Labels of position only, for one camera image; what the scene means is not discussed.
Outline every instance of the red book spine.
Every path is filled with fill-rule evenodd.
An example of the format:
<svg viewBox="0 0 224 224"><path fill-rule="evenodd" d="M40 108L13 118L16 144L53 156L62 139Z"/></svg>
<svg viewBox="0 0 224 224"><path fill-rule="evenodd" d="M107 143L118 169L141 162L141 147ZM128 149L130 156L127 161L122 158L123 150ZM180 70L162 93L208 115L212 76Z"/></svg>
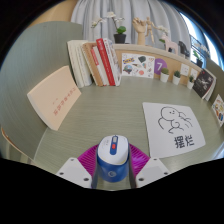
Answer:
<svg viewBox="0 0 224 224"><path fill-rule="evenodd" d="M103 43L103 38L97 39L96 43L97 43L97 47L99 49L99 53L100 53L105 71L107 73L107 78L110 83L110 86L115 86L114 76L113 76L113 73L112 73L112 70L110 67L110 62L109 62L109 59L107 56L107 52L106 52L106 49L105 49L105 46Z"/></svg>

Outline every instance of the potted plant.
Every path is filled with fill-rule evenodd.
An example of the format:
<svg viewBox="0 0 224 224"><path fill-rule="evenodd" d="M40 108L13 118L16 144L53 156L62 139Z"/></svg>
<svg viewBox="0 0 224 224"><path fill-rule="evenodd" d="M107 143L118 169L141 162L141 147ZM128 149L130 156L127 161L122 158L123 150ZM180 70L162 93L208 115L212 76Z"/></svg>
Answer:
<svg viewBox="0 0 224 224"><path fill-rule="evenodd" d="M187 88L192 89L193 85L194 85L194 76L190 75L187 83Z"/></svg>
<svg viewBox="0 0 224 224"><path fill-rule="evenodd" d="M116 19L115 17L116 15L114 14L114 12L108 12L106 18L98 18L95 21L93 21L91 28L95 28L99 22L106 22L105 19L107 18L112 18L116 31L117 31L117 34L114 34L115 43L124 44L126 39L126 34L123 34L123 33L126 31L126 27L125 26L117 27L117 24L116 24L124 20L124 18Z"/></svg>
<svg viewBox="0 0 224 224"><path fill-rule="evenodd" d="M180 82L180 71L175 71L173 74L173 84L178 85Z"/></svg>
<svg viewBox="0 0 224 224"><path fill-rule="evenodd" d="M193 53L194 53L194 56L197 58L197 66L201 68L203 64L201 57L198 55L198 53L195 50L193 50Z"/></svg>
<svg viewBox="0 0 224 224"><path fill-rule="evenodd" d="M167 82L169 78L169 70L167 68L162 68L160 73L160 80L162 82Z"/></svg>

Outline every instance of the book cover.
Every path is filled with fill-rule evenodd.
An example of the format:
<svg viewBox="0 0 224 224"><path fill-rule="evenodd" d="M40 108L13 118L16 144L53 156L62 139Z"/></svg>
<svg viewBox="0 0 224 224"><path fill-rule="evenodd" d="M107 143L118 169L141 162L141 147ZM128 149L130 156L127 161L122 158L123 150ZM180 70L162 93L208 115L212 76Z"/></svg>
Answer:
<svg viewBox="0 0 224 224"><path fill-rule="evenodd" d="M76 50L75 50L75 45L74 45L73 40L68 41L67 45L68 45L69 57L70 57L70 61L72 64L72 70L73 70L76 84L79 88L82 88L82 87L84 87L84 82L83 82L82 74L81 74L81 71L79 68L78 58L76 55Z"/></svg>
<svg viewBox="0 0 224 224"><path fill-rule="evenodd" d="M90 86L92 84L92 79L91 79L91 72L89 70L89 67L87 65L87 62L84 58L83 52L81 50L80 44L81 43L86 43L87 41L76 41L75 42L75 49L76 49L76 54L78 57L78 62L79 62L79 67L80 67L80 71L82 74L82 78L83 78L83 82L85 86Z"/></svg>
<svg viewBox="0 0 224 224"><path fill-rule="evenodd" d="M107 56L107 52L103 43L103 38L97 39L96 43L97 43L98 50L100 52L100 56L101 56L105 71L107 73L107 78L109 80L109 83L111 86L115 86L114 76L113 76L113 73L110 67L110 62Z"/></svg>
<svg viewBox="0 0 224 224"><path fill-rule="evenodd" d="M99 71L99 74L100 74L101 80L103 82L103 85L106 86L106 82L105 82L104 77L103 77L103 72L102 72L102 70L100 68L100 64L99 64L99 62L98 62L98 60L96 58L96 54L95 54L93 49L91 49L91 53L92 53L92 56L93 56L93 60L94 60L94 62L96 64L96 67L97 67L97 69Z"/></svg>
<svg viewBox="0 0 224 224"><path fill-rule="evenodd" d="M209 99L210 99L210 97L213 93L213 90L215 88L217 78L209 70L207 70L207 69L205 69L205 70L213 77L213 82L212 82L212 85L210 87L210 90L209 90L208 94L205 96L205 100L209 101Z"/></svg>
<svg viewBox="0 0 224 224"><path fill-rule="evenodd" d="M50 74L27 93L38 116L55 131L80 95L69 66Z"/></svg>
<svg viewBox="0 0 224 224"><path fill-rule="evenodd" d="M95 52L96 58L97 58L97 60L98 60L98 62L99 62L101 71L102 71L102 73L103 73L103 79L105 80L106 85L109 86L110 84L109 84L109 81L108 81L108 78L107 78L107 73L106 73L106 71L105 71L105 68L104 68L104 65L103 65L103 62L102 62L102 59L101 59L101 56L100 56L98 47L97 47L97 46L93 47L93 50L94 50L94 52Z"/></svg>
<svg viewBox="0 0 224 224"><path fill-rule="evenodd" d="M89 42L89 43L85 43L85 44L82 45L83 50L86 53L87 60L89 61L89 64L90 64L90 66L92 68L92 71L93 71L92 75L93 75L93 77L95 78L98 86L103 86L103 81L102 81L102 79L100 77L99 71L97 69L97 66L96 66L96 64L94 62L94 59L93 59L93 56L92 56L92 53L91 53L91 49L93 47L95 47L95 46L96 46L95 42L94 43Z"/></svg>
<svg viewBox="0 0 224 224"><path fill-rule="evenodd" d="M194 81L193 89L202 99L208 94L213 80L214 78L206 70L202 69Z"/></svg>
<svg viewBox="0 0 224 224"><path fill-rule="evenodd" d="M215 102L212 105L212 109L215 113L215 116L219 122L220 127L223 125L223 116L224 116L224 103L220 95L216 97Z"/></svg>
<svg viewBox="0 0 224 224"><path fill-rule="evenodd" d="M121 71L118 64L117 55L113 47L113 42L108 38L103 38L103 42L110 62L110 67L114 76L115 84L116 86L119 86L121 82Z"/></svg>

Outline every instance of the white curtain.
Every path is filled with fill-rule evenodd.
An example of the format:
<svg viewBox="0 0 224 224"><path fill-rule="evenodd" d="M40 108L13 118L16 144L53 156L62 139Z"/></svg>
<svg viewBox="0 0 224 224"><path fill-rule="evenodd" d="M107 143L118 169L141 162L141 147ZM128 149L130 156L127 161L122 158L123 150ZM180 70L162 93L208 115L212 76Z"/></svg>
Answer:
<svg viewBox="0 0 224 224"><path fill-rule="evenodd" d="M99 17L106 17L107 12L112 11L116 18L123 17L118 26L125 26L127 31L126 43L136 44L137 33L132 26L134 17L146 20L149 16L155 26L162 25L170 30L168 36L171 41L178 44L182 41L188 50L191 48L190 37L187 26L178 13L171 5L159 0L79 0L76 4L71 22L83 25L83 39L95 41L97 38L107 37L114 42L116 29L112 19L107 19L106 23L99 23L95 28L91 28L92 21ZM162 31L152 28L155 45L151 40L151 35L146 37L146 45L164 49L164 44L159 41Z"/></svg>

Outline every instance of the desk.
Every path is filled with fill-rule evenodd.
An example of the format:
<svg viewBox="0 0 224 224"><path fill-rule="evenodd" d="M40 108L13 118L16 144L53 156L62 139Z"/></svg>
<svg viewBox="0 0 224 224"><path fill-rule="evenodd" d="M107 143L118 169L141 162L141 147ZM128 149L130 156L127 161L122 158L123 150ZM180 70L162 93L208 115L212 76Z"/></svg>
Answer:
<svg viewBox="0 0 224 224"><path fill-rule="evenodd" d="M122 77L119 87L97 87L94 84L81 89L82 95L73 105L58 131L46 129L35 164L55 174L69 157L79 157L108 135L126 136L129 142L150 156L143 102L189 106L203 131L206 145L182 155L161 159L170 172L192 164L214 159L224 141L211 103L202 100L185 85L163 83L158 79ZM108 183L99 178L97 189L130 189L129 179Z"/></svg>

